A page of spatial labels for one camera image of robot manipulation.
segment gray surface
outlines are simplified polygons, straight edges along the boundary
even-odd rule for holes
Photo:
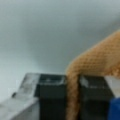
[[[68,63],[120,25],[118,0],[0,0],[0,101],[28,72]]]
[[[0,104],[0,120],[39,120],[39,100],[34,97],[39,74],[27,74],[17,94]]]

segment white wall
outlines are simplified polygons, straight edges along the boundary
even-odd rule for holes
[[[64,73],[120,26],[118,0],[0,0],[0,101],[27,72]]]

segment gray wall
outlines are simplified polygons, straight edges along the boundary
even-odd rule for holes
[[[64,73],[120,25],[118,0],[0,0],[0,101],[27,72]]]

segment black object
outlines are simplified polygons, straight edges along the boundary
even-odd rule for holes
[[[107,120],[114,95],[104,77],[82,76],[80,86],[81,120]]]
[[[40,120],[65,120],[65,76],[41,74],[35,96],[40,99]]]

